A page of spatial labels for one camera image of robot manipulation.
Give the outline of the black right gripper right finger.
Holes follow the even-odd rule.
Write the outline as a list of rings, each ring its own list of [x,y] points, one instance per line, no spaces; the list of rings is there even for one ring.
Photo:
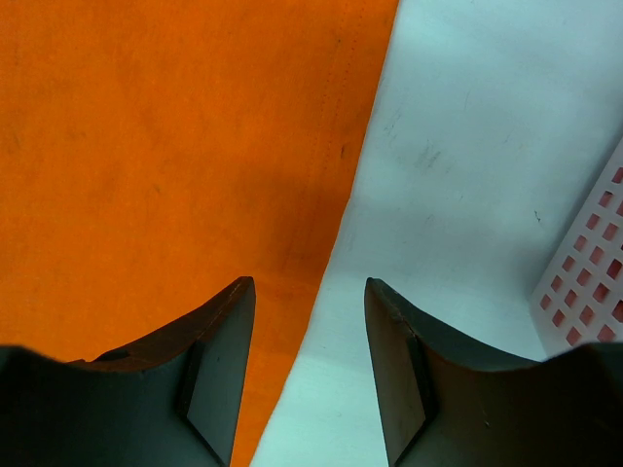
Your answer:
[[[366,332],[392,466],[618,466],[622,347],[537,362],[478,341],[384,281],[365,286]]]

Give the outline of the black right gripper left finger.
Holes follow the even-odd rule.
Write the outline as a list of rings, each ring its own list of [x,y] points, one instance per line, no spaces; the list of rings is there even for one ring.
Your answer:
[[[92,361],[1,349],[5,466],[227,466],[255,314],[252,278]]]

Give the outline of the orange t shirt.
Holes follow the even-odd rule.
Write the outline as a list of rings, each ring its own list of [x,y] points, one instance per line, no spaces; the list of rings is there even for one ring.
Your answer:
[[[1,340],[92,359],[250,275],[250,463],[345,210],[393,1],[5,1]]]

